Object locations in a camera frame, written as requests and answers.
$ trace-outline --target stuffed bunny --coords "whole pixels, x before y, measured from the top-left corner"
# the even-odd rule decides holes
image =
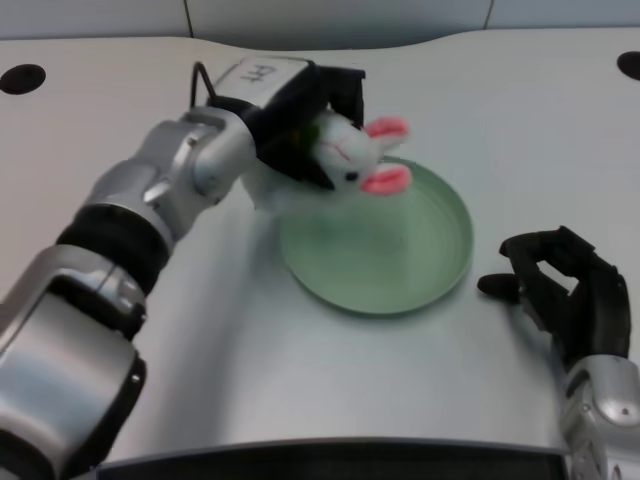
[[[256,209],[275,214],[320,207],[356,192],[400,193],[411,183],[409,169],[385,168],[380,161],[408,132],[406,122],[399,118],[379,118],[359,130],[345,117],[327,111],[299,136],[311,137],[311,156],[333,182],[334,190],[297,182],[261,162],[242,176],[242,183]]]

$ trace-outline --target white wall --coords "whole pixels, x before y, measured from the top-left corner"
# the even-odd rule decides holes
[[[189,36],[183,0],[0,0],[0,38]]]
[[[479,30],[490,0],[188,0],[195,36],[269,49],[376,48]]]
[[[270,49],[372,48],[467,30],[640,26],[640,0],[0,0],[0,39],[189,36]]]

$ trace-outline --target table surface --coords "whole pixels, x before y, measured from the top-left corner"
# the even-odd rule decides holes
[[[291,278],[274,228],[236,186],[203,214],[149,298],[145,390],[111,459],[274,439],[392,436],[562,448],[557,361],[518,309],[482,298],[512,235],[565,224],[618,265],[640,308],[640,82],[617,57],[639,29],[466,33],[403,48],[302,52],[363,68],[366,117],[403,115],[394,153],[435,171],[475,227],[469,275],[393,322],[326,306]],[[202,60],[247,50],[190,39],[0,42],[0,294],[69,223],[94,180],[187,107]],[[640,329],[632,360],[640,360]]]

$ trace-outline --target robotic hand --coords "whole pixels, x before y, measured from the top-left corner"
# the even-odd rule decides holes
[[[205,107],[195,106],[198,74]],[[362,125],[363,78],[265,57],[212,85],[196,64],[191,109],[98,180],[0,306],[0,478],[69,478],[106,457],[145,382],[131,340],[175,243],[258,160],[332,188],[289,136],[329,106]]]
[[[500,253],[514,274],[487,275],[478,288],[521,302],[553,337],[567,372],[560,427],[572,478],[640,479],[640,377],[628,359],[631,314],[624,278],[565,227],[510,238]],[[571,294],[539,270],[541,261],[578,279]]]

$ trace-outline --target plate rim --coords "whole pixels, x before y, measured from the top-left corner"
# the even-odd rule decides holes
[[[294,277],[294,279],[300,283],[300,285],[302,285],[305,290],[307,290],[308,292],[310,292],[314,297],[316,297],[317,299],[320,299],[322,302],[327,303],[335,308],[339,308],[343,311],[347,311],[347,312],[352,312],[352,313],[357,313],[357,314],[361,314],[361,315],[368,315],[368,316],[382,316],[382,315],[394,315],[394,314],[403,314],[403,313],[408,313],[408,312],[412,312],[415,310],[419,310],[421,308],[424,308],[428,305],[431,305],[432,303],[434,303],[435,301],[437,301],[438,299],[444,297],[447,293],[451,292],[451,290],[453,290],[453,288],[455,288],[456,285],[458,285],[460,283],[460,281],[462,280],[462,278],[468,273],[469,268],[471,267],[471,262],[473,260],[473,246],[475,244],[475,229],[474,229],[474,225],[473,225],[473,219],[471,217],[471,213],[469,212],[469,208],[467,207],[467,204],[465,203],[464,199],[462,198],[462,196],[449,184],[449,182],[447,182],[446,180],[444,180],[440,175],[438,175],[436,172],[434,172],[433,170],[431,170],[430,168],[427,168],[423,165],[420,165],[417,162],[411,161],[411,160],[406,160],[403,158],[398,158],[398,157],[392,157],[392,156],[385,156],[383,159],[383,163],[389,163],[389,164],[400,164],[400,165],[404,165],[406,167],[411,168],[419,168],[422,170],[427,171],[430,175],[432,175],[433,177],[435,177],[437,180],[439,180],[443,185],[445,185],[449,190],[451,190],[451,192],[453,192],[453,194],[455,195],[455,197],[458,199],[458,201],[460,202],[461,206],[462,206],[462,211],[464,213],[464,217],[466,222],[468,223],[469,226],[469,248],[468,251],[465,253],[466,255],[466,259],[465,262],[463,264],[463,266],[460,268],[460,271],[458,272],[458,274],[451,280],[451,282],[449,282],[449,284],[446,286],[446,288],[442,288],[441,291],[437,294],[432,296],[431,298],[428,298],[427,300],[421,300],[420,302],[417,302],[417,305],[411,305],[411,306],[407,306],[406,308],[402,308],[402,309],[398,309],[398,308],[393,308],[393,309],[389,309],[389,310],[381,310],[381,309],[377,309],[375,311],[371,311],[371,310],[365,310],[365,309],[361,309],[361,308],[353,308],[353,307],[349,307],[349,306],[345,306],[342,305],[340,303],[336,303],[330,299],[328,299],[325,295],[321,295],[320,293],[316,292],[311,286],[309,286],[309,284],[304,281],[301,276],[296,273],[295,269],[291,266],[292,262],[290,257],[287,256],[286,254],[286,249],[284,248],[284,240],[283,240],[283,231],[284,231],[284,222],[286,221],[286,219],[281,219],[280,225],[278,227],[278,244],[279,244],[279,249],[280,249],[280,255],[282,257],[282,260],[284,261],[287,270],[289,270],[289,272],[291,273],[291,275]]]

